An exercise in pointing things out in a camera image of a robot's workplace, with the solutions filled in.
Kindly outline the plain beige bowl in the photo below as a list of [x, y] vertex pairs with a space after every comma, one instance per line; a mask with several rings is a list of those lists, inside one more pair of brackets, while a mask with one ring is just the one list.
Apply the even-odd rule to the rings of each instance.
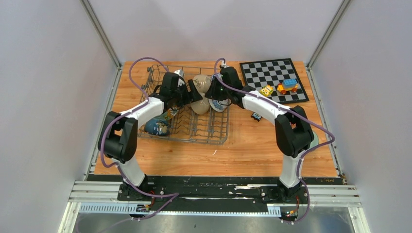
[[190, 107], [196, 114], [203, 115], [209, 111], [210, 104], [208, 98], [205, 97], [205, 94], [203, 92], [200, 92], [200, 95], [202, 96], [202, 99], [191, 103]]

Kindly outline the white bowl green dashes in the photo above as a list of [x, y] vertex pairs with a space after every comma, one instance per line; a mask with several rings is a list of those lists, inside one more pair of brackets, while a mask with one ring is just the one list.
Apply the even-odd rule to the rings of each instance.
[[318, 138], [318, 135], [316, 134], [316, 132], [313, 132], [313, 136], [314, 136], [314, 139], [310, 143], [309, 150], [314, 148], [315, 146], [317, 146], [319, 144], [319, 138]]

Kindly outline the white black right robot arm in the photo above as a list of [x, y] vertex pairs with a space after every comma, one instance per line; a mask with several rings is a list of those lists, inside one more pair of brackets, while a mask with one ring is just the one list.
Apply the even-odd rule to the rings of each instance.
[[257, 113], [274, 125], [276, 144], [283, 153], [277, 195], [286, 203], [296, 198], [296, 187], [301, 185], [302, 178], [301, 157], [318, 143], [305, 110], [300, 106], [282, 105], [253, 87], [242, 85], [236, 69], [229, 66], [223, 66], [220, 72], [212, 75], [206, 97], [218, 101], [228, 100], [242, 109]]

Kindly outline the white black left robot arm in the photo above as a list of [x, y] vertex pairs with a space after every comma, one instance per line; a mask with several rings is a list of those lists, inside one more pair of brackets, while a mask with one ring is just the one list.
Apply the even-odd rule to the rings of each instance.
[[202, 98], [192, 79], [185, 81], [178, 72], [166, 72], [162, 83], [153, 93], [145, 94], [142, 103], [120, 113], [106, 114], [98, 141], [102, 164], [118, 167], [124, 180], [131, 185], [130, 194], [136, 200], [144, 200], [149, 194], [148, 186], [143, 184], [146, 175], [134, 158], [139, 128], [173, 107]]

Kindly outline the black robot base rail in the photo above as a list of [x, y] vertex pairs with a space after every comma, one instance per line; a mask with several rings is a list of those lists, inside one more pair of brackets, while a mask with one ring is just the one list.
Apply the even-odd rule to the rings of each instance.
[[300, 209], [317, 203], [315, 193], [299, 184], [291, 191], [278, 177], [149, 176], [136, 191], [122, 182], [117, 199], [137, 204], [137, 211], [181, 213], [263, 213], [269, 204]]

